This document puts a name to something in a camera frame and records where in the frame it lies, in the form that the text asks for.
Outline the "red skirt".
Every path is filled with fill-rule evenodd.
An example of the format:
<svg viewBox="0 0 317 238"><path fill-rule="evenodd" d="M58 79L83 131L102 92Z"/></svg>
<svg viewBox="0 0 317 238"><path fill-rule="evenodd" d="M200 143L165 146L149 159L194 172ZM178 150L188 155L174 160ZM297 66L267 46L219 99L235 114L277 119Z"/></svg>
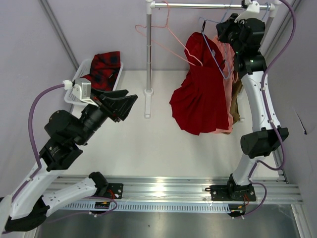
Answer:
<svg viewBox="0 0 317 238"><path fill-rule="evenodd" d="M210 39L208 43L222 63L222 53ZM203 65L190 65L181 86L170 99L172 116L179 127L193 135L229 127L223 77L219 72L201 33L194 32L186 46Z"/></svg>

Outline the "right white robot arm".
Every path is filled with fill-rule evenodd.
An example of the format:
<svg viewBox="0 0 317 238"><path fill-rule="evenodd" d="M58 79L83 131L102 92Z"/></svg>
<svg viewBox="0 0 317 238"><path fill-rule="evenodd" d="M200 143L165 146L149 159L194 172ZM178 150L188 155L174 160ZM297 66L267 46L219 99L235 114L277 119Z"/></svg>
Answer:
<svg viewBox="0 0 317 238"><path fill-rule="evenodd" d="M257 164L263 163L289 132L281 127L269 94L267 66L260 52L265 23L233 13L225 22L217 24L216 29L218 40L228 43L235 52L234 69L247 93L252 116L252 132L241 137L243 155L227 182L227 196L237 200L243 196L244 188L250 186Z"/></svg>

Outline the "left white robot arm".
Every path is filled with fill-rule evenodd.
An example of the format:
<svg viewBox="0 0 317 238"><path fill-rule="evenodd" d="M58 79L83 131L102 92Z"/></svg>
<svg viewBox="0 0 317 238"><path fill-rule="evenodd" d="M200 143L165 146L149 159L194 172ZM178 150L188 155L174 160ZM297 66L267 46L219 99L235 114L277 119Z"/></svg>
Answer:
<svg viewBox="0 0 317 238"><path fill-rule="evenodd" d="M47 188L83 153L79 148L107 120L124 121L137 95L128 90L91 93L93 104L88 104L78 118L65 110L50 116L45 125L49 140L39 152L39 162L12 197L11 209L4 225L4 233L27 232L40 226L60 208L86 197L114 199L109 183L100 172L92 172L74 185L47 193Z"/></svg>

